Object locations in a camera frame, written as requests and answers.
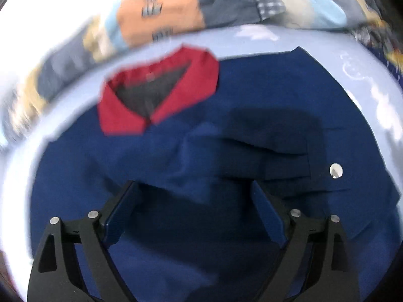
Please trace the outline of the navy work jacket red collar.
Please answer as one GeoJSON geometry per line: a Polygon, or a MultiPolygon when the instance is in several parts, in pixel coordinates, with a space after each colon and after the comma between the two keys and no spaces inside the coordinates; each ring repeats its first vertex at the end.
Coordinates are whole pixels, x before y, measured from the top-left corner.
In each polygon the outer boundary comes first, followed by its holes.
{"type": "Polygon", "coordinates": [[[340,218],[366,298],[401,244],[399,193],[361,111],[302,48],[217,60],[182,47],[114,74],[44,151],[31,248],[129,180],[139,202],[111,257],[139,301],[250,301],[280,255],[253,182],[307,217],[340,218]]]}

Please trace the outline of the dark patterned cloth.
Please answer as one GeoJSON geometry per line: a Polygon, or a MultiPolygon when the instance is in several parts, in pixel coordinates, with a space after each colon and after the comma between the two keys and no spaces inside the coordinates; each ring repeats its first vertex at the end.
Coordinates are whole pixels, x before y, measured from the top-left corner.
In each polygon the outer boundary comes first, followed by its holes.
{"type": "Polygon", "coordinates": [[[402,39],[386,22],[364,25],[351,31],[402,86],[402,39]]]}

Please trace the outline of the light blue cloud bedsheet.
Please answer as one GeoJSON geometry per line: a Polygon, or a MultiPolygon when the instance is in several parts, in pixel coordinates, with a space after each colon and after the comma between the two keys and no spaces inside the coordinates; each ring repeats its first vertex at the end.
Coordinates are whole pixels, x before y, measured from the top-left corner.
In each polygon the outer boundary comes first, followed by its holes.
{"type": "Polygon", "coordinates": [[[220,59],[303,48],[343,86],[365,115],[388,171],[397,187],[402,186],[402,90],[385,65],[352,35],[242,25],[176,36],[128,51],[88,72],[63,93],[25,142],[1,156],[1,250],[20,298],[27,297],[32,265],[30,191],[47,144],[95,104],[106,77],[158,59],[183,44],[208,48],[220,59]]]}

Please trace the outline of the patchwork rolled quilt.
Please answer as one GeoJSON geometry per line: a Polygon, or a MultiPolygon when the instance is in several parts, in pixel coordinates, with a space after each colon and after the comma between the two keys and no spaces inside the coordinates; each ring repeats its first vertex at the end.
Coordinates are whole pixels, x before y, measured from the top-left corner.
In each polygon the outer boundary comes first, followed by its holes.
{"type": "Polygon", "coordinates": [[[131,48],[217,27],[270,23],[351,32],[382,21],[379,0],[117,0],[50,52],[1,100],[1,149],[22,141],[77,78],[131,48]]]}

